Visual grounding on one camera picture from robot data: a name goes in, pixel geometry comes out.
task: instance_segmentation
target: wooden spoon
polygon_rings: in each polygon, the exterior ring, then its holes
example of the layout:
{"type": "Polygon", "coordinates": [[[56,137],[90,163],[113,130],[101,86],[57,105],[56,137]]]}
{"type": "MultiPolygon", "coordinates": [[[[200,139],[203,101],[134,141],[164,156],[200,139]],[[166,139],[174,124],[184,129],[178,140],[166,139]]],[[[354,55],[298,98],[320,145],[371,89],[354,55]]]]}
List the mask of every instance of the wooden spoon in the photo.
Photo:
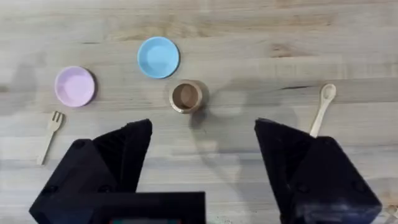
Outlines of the wooden spoon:
{"type": "Polygon", "coordinates": [[[312,124],[312,128],[310,131],[310,135],[312,137],[316,138],[318,136],[323,116],[325,115],[326,109],[328,109],[330,102],[333,101],[335,96],[336,96],[336,86],[334,86],[333,84],[326,84],[322,87],[318,114],[317,117],[315,118],[315,121],[312,124]]]}

